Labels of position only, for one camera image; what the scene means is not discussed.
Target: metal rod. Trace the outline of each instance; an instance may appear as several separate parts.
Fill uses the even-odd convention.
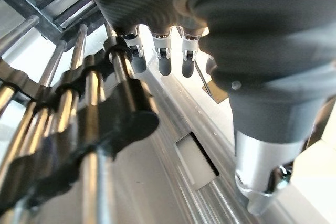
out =
[[[27,109],[20,121],[17,130],[14,133],[14,136],[7,148],[7,152],[4,156],[4,159],[0,166],[0,188],[2,187],[2,183],[7,173],[7,169],[9,164],[18,156],[19,150],[22,146],[23,139],[25,134],[27,133],[28,127],[34,115],[34,108],[36,106],[35,102],[30,102],[27,106]]]
[[[105,99],[103,81],[100,73],[89,72],[86,78],[85,98],[87,105],[97,105]],[[88,116],[86,136],[93,139],[99,132],[98,113],[91,110]],[[103,150],[97,149],[87,154],[81,163],[81,181],[83,186],[83,215],[85,224],[112,224],[115,221],[114,195],[112,180],[112,159],[106,157]]]
[[[63,132],[76,118],[79,94],[76,90],[67,89],[61,96],[58,113],[55,116],[54,131]]]
[[[88,27],[81,24],[77,33],[77,40],[72,53],[70,69],[76,69],[83,63],[85,41]],[[53,130],[56,132],[64,131],[71,121],[76,118],[79,94],[77,91],[67,89],[61,96],[58,112],[55,115]]]
[[[56,48],[54,50],[54,53],[52,54],[52,56],[50,57],[50,60],[48,62],[47,67],[45,68],[39,84],[40,85],[44,85],[44,86],[50,86],[51,85],[51,81],[54,78],[56,69],[58,67],[58,64],[61,60],[62,54],[64,52],[64,49],[66,47],[66,42],[61,40],[57,45]]]
[[[31,131],[28,130],[28,134],[20,148],[20,156],[32,154],[38,149],[48,126],[51,113],[51,110],[48,108],[42,108],[36,113],[36,123],[35,125],[31,125],[33,127]]]
[[[65,42],[60,41],[60,43],[56,46],[56,49],[50,58],[45,71],[43,72],[39,84],[49,86],[51,81],[55,75],[57,66],[59,64],[60,58],[64,51]],[[4,96],[1,95],[1,90],[3,87],[0,88],[0,99]],[[3,162],[0,166],[0,188],[2,186],[3,179],[7,173],[8,165],[19,155],[20,150],[22,149],[22,145],[25,139],[25,136],[28,132],[28,128],[32,122],[34,117],[34,108],[36,103],[31,101],[29,102],[26,111],[13,135],[11,143],[7,148],[7,152],[4,156]]]
[[[0,87],[0,116],[4,113],[5,109],[9,105],[13,95],[15,94],[15,89],[8,85],[1,85]]]
[[[36,15],[30,16],[20,25],[6,34],[0,39],[0,56],[2,56],[12,45],[24,36],[30,29],[32,29],[39,22],[39,17]]]
[[[112,38],[112,37],[117,36],[116,32],[113,31],[113,29],[111,28],[110,24],[107,22],[106,19],[105,19],[104,25],[105,25],[105,31],[106,31],[106,34],[107,34],[108,38]]]
[[[77,33],[77,40],[74,46],[74,52],[72,53],[70,70],[78,68],[83,63],[87,32],[88,27],[84,24],[81,24]]]
[[[126,53],[123,51],[117,51],[112,56],[112,63],[115,71],[117,81],[120,83],[130,78],[128,74],[128,68],[126,64]]]
[[[196,70],[197,70],[198,74],[200,75],[200,78],[201,78],[201,80],[202,80],[202,82],[203,82],[203,85],[204,85],[204,87],[205,87],[205,89],[206,89],[206,92],[208,93],[208,95],[210,95],[210,97],[211,97],[212,99],[214,99],[214,97],[213,97],[212,94],[211,94],[211,91],[210,91],[210,88],[209,88],[209,86],[208,86],[208,83],[206,83],[206,81],[205,81],[205,79],[204,79],[204,76],[202,75],[202,72],[201,72],[201,70],[200,70],[200,67],[198,66],[198,64],[197,64],[196,61],[195,61],[195,67],[196,67]]]

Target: rectangular slot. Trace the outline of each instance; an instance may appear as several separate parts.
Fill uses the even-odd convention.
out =
[[[219,175],[193,132],[176,142],[176,151],[195,190],[201,189]]]

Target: metal frame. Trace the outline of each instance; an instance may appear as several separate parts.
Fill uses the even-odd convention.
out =
[[[84,7],[90,0],[77,1],[55,19],[41,10],[50,4],[53,0],[42,0],[38,2],[35,2],[34,0],[4,1],[24,18],[28,18],[31,15],[37,15],[40,18],[40,22],[38,25],[36,25],[35,28],[39,30],[45,38],[49,39],[54,44],[57,44],[61,39],[65,40],[67,42],[65,51],[74,46],[74,38],[79,29],[79,23],[86,24],[88,26],[88,34],[90,34],[104,22],[101,12],[99,11],[98,7],[94,5],[93,7],[90,7],[79,14],[78,17],[76,17],[76,19],[65,29],[60,27],[62,22],[67,20],[79,9]]]

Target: screw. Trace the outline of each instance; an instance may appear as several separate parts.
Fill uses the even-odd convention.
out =
[[[241,86],[242,86],[242,85],[241,85],[241,82],[240,82],[240,81],[233,81],[233,82],[231,83],[231,87],[232,87],[232,89],[234,89],[234,90],[240,89]]]

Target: silver metal cylinder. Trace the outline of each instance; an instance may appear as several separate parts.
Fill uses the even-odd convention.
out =
[[[0,116],[11,102],[15,89],[8,85],[1,85],[0,87]]]
[[[129,76],[129,68],[126,63],[126,53],[123,51],[117,51],[112,56],[112,63],[114,67],[114,72],[117,78],[117,81],[120,83],[122,81],[126,81],[130,78]]]
[[[85,87],[86,104],[96,106],[105,100],[103,79],[100,73],[89,72]],[[91,110],[87,126],[87,138],[94,138],[99,132],[98,111]],[[80,173],[83,188],[82,223],[115,223],[112,159],[101,149],[87,154],[81,163]]]
[[[53,126],[56,132],[64,131],[76,118],[78,101],[79,94],[76,90],[67,89],[62,94]]]
[[[36,106],[35,102],[30,102],[27,106],[27,109],[20,121],[17,130],[14,133],[14,136],[7,148],[7,152],[4,156],[4,159],[0,166],[0,188],[7,173],[9,164],[18,156],[19,150],[23,144],[24,136],[28,131],[28,127],[34,115],[34,108]]]
[[[39,22],[39,17],[36,15],[30,16],[20,25],[6,34],[0,39],[0,56],[4,54],[12,45],[24,36],[30,29],[32,29]]]
[[[96,150],[82,160],[82,224],[114,224],[112,159]]]
[[[58,64],[61,60],[62,54],[64,52],[64,49],[66,47],[67,43],[63,40],[61,40],[55,48],[54,53],[52,54],[47,67],[45,68],[39,84],[40,85],[44,85],[44,86],[50,86],[51,85],[51,81],[54,78],[56,69],[58,67]]]
[[[40,147],[40,142],[45,136],[48,120],[51,119],[51,114],[52,111],[48,108],[42,108],[37,112],[35,115],[36,123],[31,124],[28,129],[28,134],[20,148],[20,156],[32,154]]]
[[[267,209],[276,192],[284,186],[281,179],[275,181],[272,174],[301,153],[304,140],[269,143],[242,132],[237,132],[236,137],[236,184],[239,191],[249,199],[247,210],[260,215]]]
[[[202,72],[201,72],[201,70],[200,70],[200,67],[198,66],[198,64],[197,64],[196,61],[195,61],[195,68],[196,68],[196,70],[197,70],[197,72],[198,72],[198,74],[199,74],[199,76],[200,76],[200,78],[201,78],[201,80],[202,80],[202,82],[203,82],[203,85],[204,85],[204,87],[205,87],[205,89],[206,89],[206,92],[207,92],[208,95],[210,95],[210,97],[213,99],[214,97],[213,97],[212,94],[211,94],[211,90],[210,90],[210,88],[209,88],[209,86],[208,86],[208,83],[206,83],[206,81],[205,81],[205,79],[204,79],[204,76],[203,76],[203,74],[202,74]]]
[[[78,68],[83,63],[87,32],[88,27],[85,24],[81,24],[77,33],[77,40],[74,46],[74,52],[72,53],[70,70]]]
[[[91,71],[86,76],[85,100],[87,105],[93,106],[105,100],[103,78],[101,74],[96,71]]]

